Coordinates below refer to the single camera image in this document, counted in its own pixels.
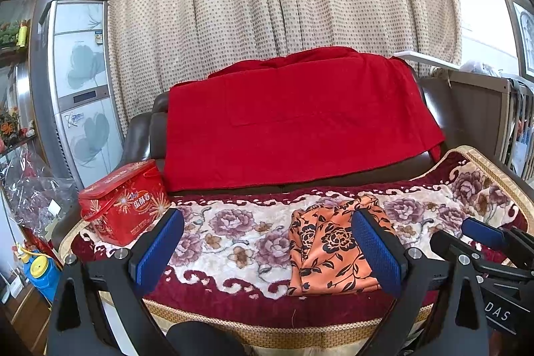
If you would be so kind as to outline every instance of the silver screw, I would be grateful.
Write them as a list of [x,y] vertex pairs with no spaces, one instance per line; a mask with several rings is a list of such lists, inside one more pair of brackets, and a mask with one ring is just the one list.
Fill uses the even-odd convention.
[[128,256],[128,254],[130,253],[130,251],[126,248],[121,248],[121,249],[117,249],[115,251],[115,253],[113,254],[113,256],[117,259],[117,260],[122,260],[123,258],[126,258]]
[[409,248],[408,255],[414,260],[418,260],[419,258],[423,256],[423,253],[417,248]]
[[460,261],[464,266],[468,265],[471,262],[469,257],[467,255],[464,255],[464,254],[462,254],[462,255],[460,255],[458,257],[458,261]]
[[74,254],[69,254],[67,255],[67,257],[65,258],[65,264],[68,265],[68,266],[71,266],[73,265],[76,260],[78,260],[78,257]]

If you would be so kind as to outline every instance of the red blanket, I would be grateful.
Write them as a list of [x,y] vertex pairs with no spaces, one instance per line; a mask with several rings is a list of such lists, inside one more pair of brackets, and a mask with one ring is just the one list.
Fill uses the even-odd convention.
[[400,59],[346,47],[244,61],[169,94],[170,192],[359,172],[444,140]]

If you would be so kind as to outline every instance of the red gift box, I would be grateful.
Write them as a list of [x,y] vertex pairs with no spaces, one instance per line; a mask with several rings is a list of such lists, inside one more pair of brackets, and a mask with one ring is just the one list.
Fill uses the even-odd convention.
[[129,163],[83,189],[82,218],[100,238],[117,246],[132,243],[170,202],[154,160]]

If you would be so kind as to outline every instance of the flower arrangement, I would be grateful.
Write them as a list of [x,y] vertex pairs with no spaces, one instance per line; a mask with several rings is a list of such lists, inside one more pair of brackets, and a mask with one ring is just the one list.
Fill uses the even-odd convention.
[[16,106],[8,111],[0,108],[0,152],[29,136],[27,128],[20,128],[19,118]]

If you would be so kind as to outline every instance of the folded orange floral fabric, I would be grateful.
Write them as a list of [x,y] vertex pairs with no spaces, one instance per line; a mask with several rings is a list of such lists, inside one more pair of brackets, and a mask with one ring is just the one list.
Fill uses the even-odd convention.
[[351,218],[357,209],[367,209],[381,227],[393,232],[378,199],[369,194],[350,201],[316,203],[293,212],[288,234],[289,296],[349,294],[380,288],[352,237]]

